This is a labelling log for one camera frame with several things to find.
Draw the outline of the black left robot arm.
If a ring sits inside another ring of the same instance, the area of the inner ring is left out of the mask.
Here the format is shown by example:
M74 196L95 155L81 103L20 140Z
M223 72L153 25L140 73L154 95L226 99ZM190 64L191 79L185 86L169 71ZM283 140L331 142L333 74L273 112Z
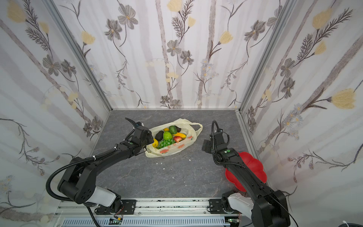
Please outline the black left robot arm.
M121 196L96 185L97 176L111 166L139 154L154 142L151 131L139 126L128 139L116 144L110 151L87 159L75 158L65 169L58 191L77 204L96 204L109 213L120 212L124 205Z

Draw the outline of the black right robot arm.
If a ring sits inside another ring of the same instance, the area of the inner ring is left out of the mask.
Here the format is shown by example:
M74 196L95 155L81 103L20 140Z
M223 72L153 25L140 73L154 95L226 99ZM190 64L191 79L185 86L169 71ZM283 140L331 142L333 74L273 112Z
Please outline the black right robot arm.
M213 161L231 172L249 194L249 198L232 193L222 198L225 211L238 211L251 219L255 227L289 227L291 225L285 195L262 182L243 162L239 153L228 148L221 131L204 140L202 150L213 155Z

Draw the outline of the yellow printed plastic bag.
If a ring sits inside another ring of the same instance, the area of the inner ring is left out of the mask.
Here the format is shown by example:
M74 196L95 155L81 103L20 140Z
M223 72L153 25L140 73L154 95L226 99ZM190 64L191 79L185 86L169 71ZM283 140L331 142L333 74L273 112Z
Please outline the yellow printed plastic bag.
M178 143L174 143L168 147L164 147L162 149L157 149L152 147L152 144L147 145L146 148L146 157L148 158L161 158L161 157L167 157L171 156L177 153L180 153L187 147L191 146L200 133L203 130L203 126L200 123L193 123L187 119L178 119L171 123L167 123L164 125L160 125L154 128L151 128L150 131L152 133L153 138L155 138L155 135L159 131L169 131L169 126L175 125L179 128L181 128L180 133L183 133L186 135L186 138Z

